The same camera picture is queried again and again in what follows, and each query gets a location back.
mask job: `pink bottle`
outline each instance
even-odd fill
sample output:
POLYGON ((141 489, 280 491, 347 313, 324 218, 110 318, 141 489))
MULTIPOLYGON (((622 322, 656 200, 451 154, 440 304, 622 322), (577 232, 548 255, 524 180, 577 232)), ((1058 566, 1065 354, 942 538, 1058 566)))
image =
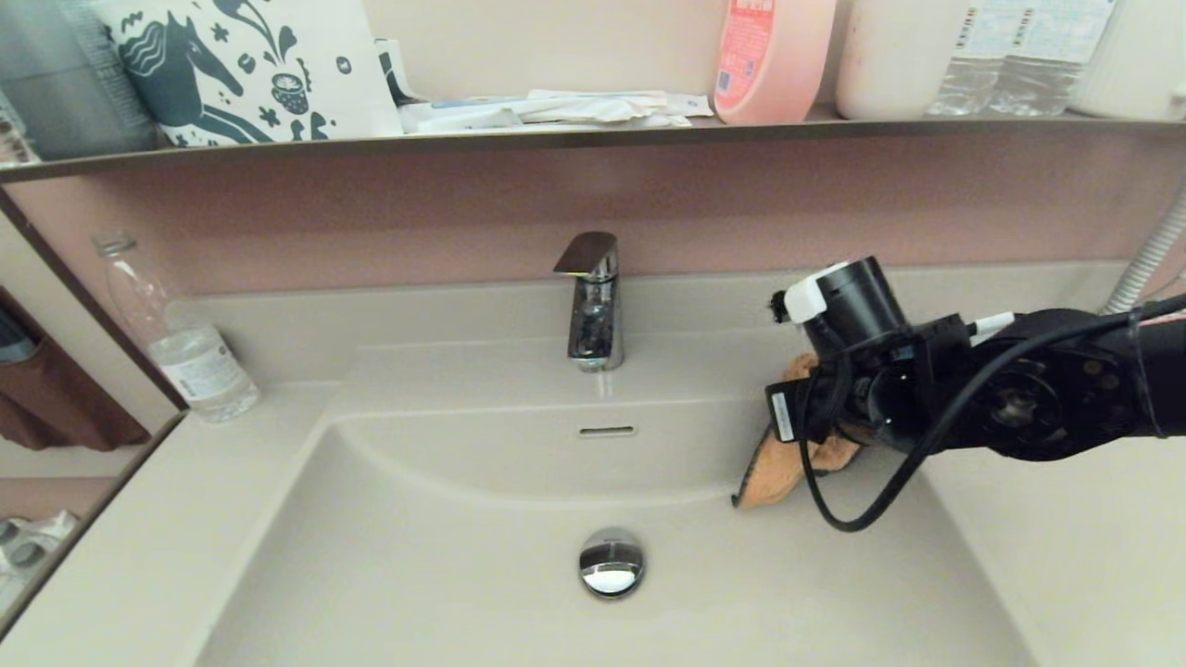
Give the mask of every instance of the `pink bottle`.
POLYGON ((731 125, 802 122, 820 93, 836 0, 729 0, 716 114, 731 125))

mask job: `patterned tissue box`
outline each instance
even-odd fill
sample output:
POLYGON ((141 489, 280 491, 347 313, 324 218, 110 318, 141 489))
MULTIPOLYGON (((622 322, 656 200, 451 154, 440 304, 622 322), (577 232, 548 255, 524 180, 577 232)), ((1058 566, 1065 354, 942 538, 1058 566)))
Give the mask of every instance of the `patterned tissue box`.
POLYGON ((353 0, 101 0, 132 83, 177 146, 403 134, 353 0))

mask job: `faucet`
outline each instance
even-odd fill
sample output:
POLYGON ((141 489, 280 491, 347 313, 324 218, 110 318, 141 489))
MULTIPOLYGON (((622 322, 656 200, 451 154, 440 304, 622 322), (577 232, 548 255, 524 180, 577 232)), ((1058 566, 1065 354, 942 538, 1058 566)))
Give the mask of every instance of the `faucet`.
POLYGON ((576 279, 568 358, 585 373, 621 366, 621 294, 618 290, 618 237, 586 231, 573 239, 555 273, 576 279))

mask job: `sink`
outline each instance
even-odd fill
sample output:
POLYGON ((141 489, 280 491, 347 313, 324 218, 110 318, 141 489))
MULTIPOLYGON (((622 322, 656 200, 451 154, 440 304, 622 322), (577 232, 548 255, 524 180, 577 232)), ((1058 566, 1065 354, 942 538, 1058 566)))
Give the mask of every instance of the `sink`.
MULTIPOLYGON (((562 341, 364 354, 197 663, 1029 665, 925 479, 856 535, 805 489, 732 508, 785 343, 639 337, 601 377, 562 341), (576 567, 606 527, 648 558, 614 602, 576 567)), ((866 452, 830 483, 863 497, 894 460, 866 452)))

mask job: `horse illustration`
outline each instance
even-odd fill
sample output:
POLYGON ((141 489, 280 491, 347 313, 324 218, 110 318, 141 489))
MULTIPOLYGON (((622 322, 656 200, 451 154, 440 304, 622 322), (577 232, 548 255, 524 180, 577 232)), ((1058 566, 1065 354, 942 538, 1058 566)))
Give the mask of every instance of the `horse illustration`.
POLYGON ((120 58, 161 125, 192 125, 237 144, 272 141, 250 121, 202 102, 197 71, 221 81, 236 97, 243 96, 243 87, 202 43, 193 19, 183 26, 170 12, 167 26, 148 24, 140 37, 120 46, 120 58))

